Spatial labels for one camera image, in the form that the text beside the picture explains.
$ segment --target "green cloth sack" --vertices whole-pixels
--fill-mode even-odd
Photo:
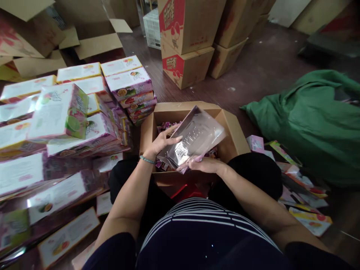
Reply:
[[[360,187],[360,84],[334,70],[301,77],[290,90],[251,102],[246,110],[268,140],[278,140],[314,176],[338,187]]]

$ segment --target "bracelet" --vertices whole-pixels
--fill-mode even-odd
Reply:
[[[155,161],[152,161],[152,160],[149,160],[149,159],[147,159],[147,158],[144,158],[143,155],[141,155],[140,158],[143,159],[143,160],[145,160],[145,161],[148,162],[148,163],[151,163],[151,164],[154,164],[154,165],[156,164]]]

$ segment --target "plastic crate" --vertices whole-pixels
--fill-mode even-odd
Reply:
[[[144,27],[147,45],[151,48],[161,49],[160,44],[160,26],[159,26],[159,11],[154,9],[144,17]]]

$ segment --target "clear plastic bag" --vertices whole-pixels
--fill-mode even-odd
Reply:
[[[184,174],[189,162],[200,161],[211,148],[226,137],[226,132],[207,112],[195,106],[171,138],[179,136],[183,136],[180,142],[166,146],[157,157]]]

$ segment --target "wooden floor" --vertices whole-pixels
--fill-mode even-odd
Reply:
[[[119,36],[126,55],[136,54],[148,72],[158,102],[205,101],[218,104],[237,116],[246,137],[261,134],[239,106],[286,90],[302,75],[319,69],[319,66],[297,57],[306,35],[268,23],[262,37],[244,47],[230,72],[217,80],[207,77],[203,82],[179,90],[162,71],[160,50],[147,46],[140,28],[132,34]],[[360,81],[360,72],[354,68],[358,63],[335,60],[325,68],[344,72]],[[359,192],[333,190],[327,213],[333,218],[334,225],[322,238],[334,253],[356,268],[360,268],[360,241],[355,239],[360,239],[359,206]],[[88,235],[54,269],[72,269],[71,259],[96,239],[99,230]]]

